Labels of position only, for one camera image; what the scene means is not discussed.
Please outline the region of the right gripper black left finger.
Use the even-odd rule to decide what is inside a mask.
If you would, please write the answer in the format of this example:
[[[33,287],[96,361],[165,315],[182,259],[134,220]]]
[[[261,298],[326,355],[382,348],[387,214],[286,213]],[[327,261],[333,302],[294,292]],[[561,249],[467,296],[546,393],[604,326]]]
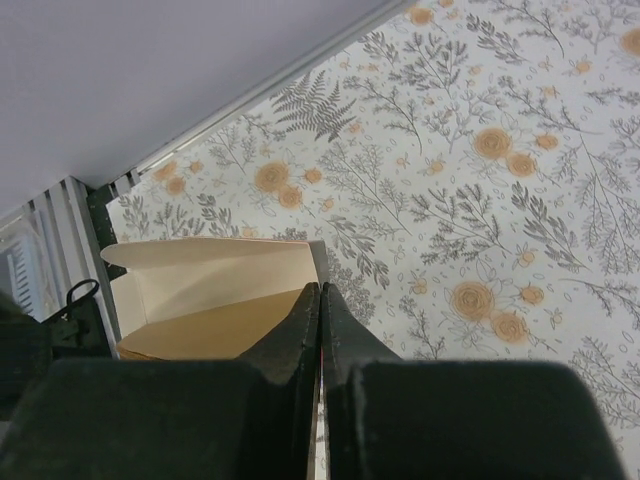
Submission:
[[[233,360],[56,362],[20,401],[5,479],[303,479],[320,289]]]

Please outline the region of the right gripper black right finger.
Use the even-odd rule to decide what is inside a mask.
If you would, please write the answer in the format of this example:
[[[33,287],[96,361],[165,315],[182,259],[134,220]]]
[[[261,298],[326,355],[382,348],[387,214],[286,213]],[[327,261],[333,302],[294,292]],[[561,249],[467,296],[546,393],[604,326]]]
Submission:
[[[332,479],[621,479],[586,385],[533,361],[409,361],[320,298]]]

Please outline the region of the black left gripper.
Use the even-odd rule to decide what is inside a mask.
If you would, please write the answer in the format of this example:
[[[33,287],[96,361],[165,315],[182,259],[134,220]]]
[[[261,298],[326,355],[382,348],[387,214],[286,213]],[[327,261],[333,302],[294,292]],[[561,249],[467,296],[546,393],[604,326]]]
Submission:
[[[109,357],[96,301],[100,284],[86,279],[66,294],[65,305],[39,322],[8,294],[1,294],[1,413],[10,415],[24,392],[50,365],[74,357]]]

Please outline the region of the orange coffee filter box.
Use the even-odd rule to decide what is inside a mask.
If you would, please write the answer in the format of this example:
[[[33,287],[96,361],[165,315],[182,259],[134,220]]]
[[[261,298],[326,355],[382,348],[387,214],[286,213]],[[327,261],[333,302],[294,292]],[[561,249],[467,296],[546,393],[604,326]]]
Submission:
[[[329,278],[321,240],[189,237],[115,244],[101,257],[127,271],[111,282],[119,342],[147,324],[292,290],[302,293],[306,285]]]

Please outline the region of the brown paper coffee filter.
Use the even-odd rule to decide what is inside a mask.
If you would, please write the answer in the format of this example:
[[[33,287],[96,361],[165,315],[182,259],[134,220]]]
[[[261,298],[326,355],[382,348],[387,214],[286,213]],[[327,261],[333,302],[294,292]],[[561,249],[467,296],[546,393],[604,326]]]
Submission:
[[[292,290],[147,324],[117,345],[123,359],[234,359],[289,314],[301,291]]]

